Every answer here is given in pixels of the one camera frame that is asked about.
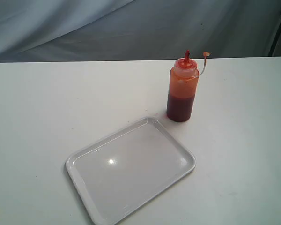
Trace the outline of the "red sauce squeeze bottle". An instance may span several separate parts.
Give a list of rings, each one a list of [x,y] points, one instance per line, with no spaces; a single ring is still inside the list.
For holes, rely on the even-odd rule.
[[[210,53],[203,52],[204,66],[198,70],[198,64],[190,58],[190,51],[183,58],[177,59],[170,70],[170,82],[167,100],[167,117],[175,122],[186,122],[192,114],[199,76],[206,68]]]

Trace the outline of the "white rectangular tray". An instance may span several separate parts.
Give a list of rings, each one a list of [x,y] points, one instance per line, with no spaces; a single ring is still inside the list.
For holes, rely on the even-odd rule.
[[[70,155],[65,167],[96,225],[115,225],[190,174],[194,155],[142,118]]]

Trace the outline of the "grey backdrop cloth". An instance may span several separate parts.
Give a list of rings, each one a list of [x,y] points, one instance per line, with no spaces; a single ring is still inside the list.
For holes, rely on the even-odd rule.
[[[281,0],[0,0],[0,62],[266,56]]]

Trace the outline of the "black tripod stand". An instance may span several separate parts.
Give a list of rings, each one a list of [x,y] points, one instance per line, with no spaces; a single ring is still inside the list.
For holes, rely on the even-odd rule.
[[[276,31],[276,34],[275,34],[274,39],[272,41],[270,50],[268,52],[268,55],[267,55],[268,57],[272,57],[273,56],[273,53],[274,53],[274,51],[276,49],[276,46],[277,46],[277,43],[279,41],[280,36],[281,36],[281,21],[279,23],[278,29]]]

